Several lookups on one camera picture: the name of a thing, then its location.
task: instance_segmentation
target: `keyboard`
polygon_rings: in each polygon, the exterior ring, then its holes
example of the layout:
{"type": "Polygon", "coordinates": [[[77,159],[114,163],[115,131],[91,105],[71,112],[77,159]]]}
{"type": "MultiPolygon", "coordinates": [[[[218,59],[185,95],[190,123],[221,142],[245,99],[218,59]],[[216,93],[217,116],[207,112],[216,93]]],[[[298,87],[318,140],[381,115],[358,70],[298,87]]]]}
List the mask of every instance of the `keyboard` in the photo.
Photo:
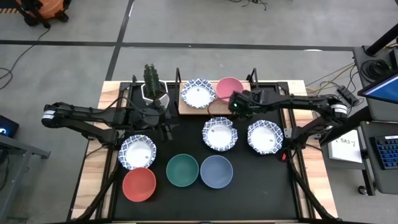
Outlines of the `keyboard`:
{"type": "Polygon", "coordinates": [[[398,169],[398,136],[374,138],[382,169],[398,169]]]}

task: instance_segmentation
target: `concrete floor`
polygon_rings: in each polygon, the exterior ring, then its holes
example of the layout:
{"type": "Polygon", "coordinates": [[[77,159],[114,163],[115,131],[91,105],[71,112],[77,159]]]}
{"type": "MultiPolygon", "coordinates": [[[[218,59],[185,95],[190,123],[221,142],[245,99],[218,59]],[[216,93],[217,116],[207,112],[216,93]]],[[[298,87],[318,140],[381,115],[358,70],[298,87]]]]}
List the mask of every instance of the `concrete floor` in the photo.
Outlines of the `concrete floor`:
{"type": "MultiPolygon", "coordinates": [[[[227,0],[135,0],[124,42],[324,45],[370,44],[398,21],[394,0],[268,0],[262,5],[227,0]]],[[[115,42],[128,0],[72,1],[66,24],[53,21],[42,40],[115,42]]],[[[21,15],[0,14],[0,40],[35,40],[41,26],[26,27],[21,15]]],[[[26,45],[0,45],[0,67],[9,68],[26,45]]],[[[32,160],[12,216],[28,223],[66,219],[87,140],[69,129],[40,123],[45,104],[96,106],[114,47],[35,46],[21,58],[11,84],[0,90],[0,114],[21,124],[18,140],[51,150],[47,161],[32,160]]],[[[142,77],[154,63],[160,77],[242,78],[257,68],[264,80],[301,79],[306,83],[352,62],[351,52],[238,49],[146,49],[123,47],[113,80],[142,77]]],[[[360,88],[359,78],[354,84],[360,88]]],[[[347,85],[347,75],[336,81],[347,85]]],[[[323,93],[335,93],[333,88],[323,93]]],[[[353,108],[353,112],[366,102],[353,108]]],[[[358,170],[328,169],[339,217],[367,223],[395,223],[398,196],[358,195],[358,170]]]]}

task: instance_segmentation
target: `computer monitor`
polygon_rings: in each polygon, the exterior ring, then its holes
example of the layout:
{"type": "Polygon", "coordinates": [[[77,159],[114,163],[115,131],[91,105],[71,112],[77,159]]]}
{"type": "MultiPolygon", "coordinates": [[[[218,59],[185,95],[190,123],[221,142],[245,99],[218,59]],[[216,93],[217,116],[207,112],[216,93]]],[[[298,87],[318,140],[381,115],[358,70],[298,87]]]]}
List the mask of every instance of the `computer monitor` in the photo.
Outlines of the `computer monitor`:
{"type": "Polygon", "coordinates": [[[376,80],[360,90],[358,95],[398,104],[398,71],[376,80]]]}

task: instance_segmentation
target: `white paper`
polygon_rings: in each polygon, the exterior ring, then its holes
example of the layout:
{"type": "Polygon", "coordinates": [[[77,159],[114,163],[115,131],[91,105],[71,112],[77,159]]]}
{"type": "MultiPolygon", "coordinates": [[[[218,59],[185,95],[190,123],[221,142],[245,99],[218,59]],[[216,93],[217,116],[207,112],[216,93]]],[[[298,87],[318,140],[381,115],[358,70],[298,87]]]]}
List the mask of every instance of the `white paper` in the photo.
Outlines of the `white paper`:
{"type": "Polygon", "coordinates": [[[352,130],[329,142],[329,158],[362,163],[358,132],[352,130]]]}

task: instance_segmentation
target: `desk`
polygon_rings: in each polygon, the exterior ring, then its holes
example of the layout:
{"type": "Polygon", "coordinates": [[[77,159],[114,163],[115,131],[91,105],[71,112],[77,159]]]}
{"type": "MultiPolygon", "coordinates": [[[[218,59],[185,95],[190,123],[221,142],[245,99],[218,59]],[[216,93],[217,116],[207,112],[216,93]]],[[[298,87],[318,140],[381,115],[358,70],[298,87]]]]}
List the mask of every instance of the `desk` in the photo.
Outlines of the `desk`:
{"type": "MultiPolygon", "coordinates": [[[[272,80],[272,81],[260,81],[260,82],[287,82],[289,84],[290,93],[295,95],[306,95],[305,84],[303,80],[272,80]]],[[[120,82],[104,82],[101,97],[99,99],[98,108],[103,109],[110,105],[117,97],[119,93],[120,82]]],[[[313,117],[311,111],[294,110],[295,122],[297,126],[304,126],[309,123],[313,117]]],[[[106,128],[104,124],[96,124],[101,128],[106,128]]],[[[309,144],[319,147],[318,141],[309,140],[309,144]]],[[[100,147],[98,141],[90,141],[86,153],[100,147]]],[[[307,172],[308,182],[312,192],[315,194],[320,203],[326,208],[326,210],[337,217],[337,211],[333,196],[330,189],[328,175],[326,173],[325,164],[323,162],[322,153],[311,147],[306,148],[303,152],[303,159],[307,172]]],[[[98,152],[90,155],[85,161],[83,161],[83,167],[81,175],[79,176],[76,192],[71,204],[71,210],[69,218],[79,217],[87,208],[87,206],[95,198],[101,187],[101,180],[103,177],[104,165],[107,156],[107,149],[101,149],[98,152]]],[[[113,152],[112,162],[113,164],[117,161],[117,152],[113,152]]],[[[104,199],[103,206],[103,218],[108,214],[109,210],[109,198],[111,189],[104,199]]],[[[304,193],[299,190],[300,204],[303,209],[303,216],[308,217],[308,210],[306,204],[306,198],[304,193]]]]}

